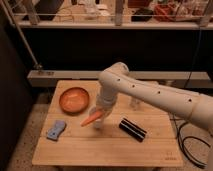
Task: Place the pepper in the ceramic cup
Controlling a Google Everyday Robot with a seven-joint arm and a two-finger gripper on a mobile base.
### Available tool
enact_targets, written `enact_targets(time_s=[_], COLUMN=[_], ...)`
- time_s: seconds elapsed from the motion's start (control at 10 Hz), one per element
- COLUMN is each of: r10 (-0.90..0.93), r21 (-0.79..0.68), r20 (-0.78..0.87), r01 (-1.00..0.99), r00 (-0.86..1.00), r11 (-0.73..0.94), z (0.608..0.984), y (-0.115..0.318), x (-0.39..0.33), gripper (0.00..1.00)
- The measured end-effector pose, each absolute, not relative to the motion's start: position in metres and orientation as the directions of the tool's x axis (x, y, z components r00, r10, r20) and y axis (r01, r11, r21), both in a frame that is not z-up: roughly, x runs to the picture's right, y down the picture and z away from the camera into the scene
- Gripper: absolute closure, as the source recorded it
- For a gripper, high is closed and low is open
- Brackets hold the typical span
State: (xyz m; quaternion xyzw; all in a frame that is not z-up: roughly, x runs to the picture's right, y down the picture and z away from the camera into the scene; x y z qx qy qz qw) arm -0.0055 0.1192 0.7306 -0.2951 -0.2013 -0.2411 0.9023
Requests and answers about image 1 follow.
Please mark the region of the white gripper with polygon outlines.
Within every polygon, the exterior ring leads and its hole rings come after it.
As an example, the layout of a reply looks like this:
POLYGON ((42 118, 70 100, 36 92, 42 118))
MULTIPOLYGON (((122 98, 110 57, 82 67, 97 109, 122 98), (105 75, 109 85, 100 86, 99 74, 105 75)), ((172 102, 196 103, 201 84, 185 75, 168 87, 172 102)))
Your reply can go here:
POLYGON ((102 112, 101 117, 105 119, 112 112, 114 107, 113 101, 104 100, 100 95, 96 98, 96 109, 102 112))

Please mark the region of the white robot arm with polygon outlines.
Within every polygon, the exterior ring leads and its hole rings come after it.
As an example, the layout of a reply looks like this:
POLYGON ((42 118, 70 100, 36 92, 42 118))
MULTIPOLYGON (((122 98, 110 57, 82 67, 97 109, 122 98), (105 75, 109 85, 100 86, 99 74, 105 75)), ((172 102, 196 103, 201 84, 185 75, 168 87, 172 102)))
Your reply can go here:
POLYGON ((213 97, 139 81, 129 77, 128 73, 127 65, 118 62, 99 74, 101 88, 96 106, 103 112, 101 117, 107 117, 111 113, 117 95, 123 93, 185 119, 212 136, 205 171, 213 171, 213 97))

